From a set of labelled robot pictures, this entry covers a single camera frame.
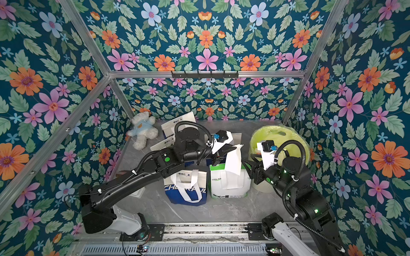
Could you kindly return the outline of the white bag green top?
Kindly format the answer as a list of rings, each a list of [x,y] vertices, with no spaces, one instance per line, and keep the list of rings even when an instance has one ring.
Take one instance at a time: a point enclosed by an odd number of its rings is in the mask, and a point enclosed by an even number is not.
[[[242,165],[239,174],[225,170],[225,164],[210,166],[210,191],[213,198],[243,198],[250,190],[251,178]]]

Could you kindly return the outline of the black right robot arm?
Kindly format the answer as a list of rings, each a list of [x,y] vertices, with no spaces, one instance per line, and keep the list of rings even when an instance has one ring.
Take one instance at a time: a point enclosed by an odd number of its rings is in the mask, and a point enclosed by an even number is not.
[[[257,143],[257,150],[251,161],[243,162],[253,182],[273,188],[288,214],[312,236],[321,256],[346,255],[329,202],[311,186],[303,144],[288,140],[276,146],[266,140]]]

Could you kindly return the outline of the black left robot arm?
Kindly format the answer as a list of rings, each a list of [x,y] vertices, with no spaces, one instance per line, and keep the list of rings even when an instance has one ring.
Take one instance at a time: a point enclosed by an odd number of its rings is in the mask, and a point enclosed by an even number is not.
[[[231,132],[219,130],[211,134],[203,125],[191,121],[178,122],[174,138],[173,146],[149,152],[126,174],[99,186],[80,188],[81,216],[87,234],[111,229],[144,239],[149,227],[143,214],[122,212],[116,203],[151,183],[171,177],[187,162],[200,165],[210,159],[216,165],[235,150]]]

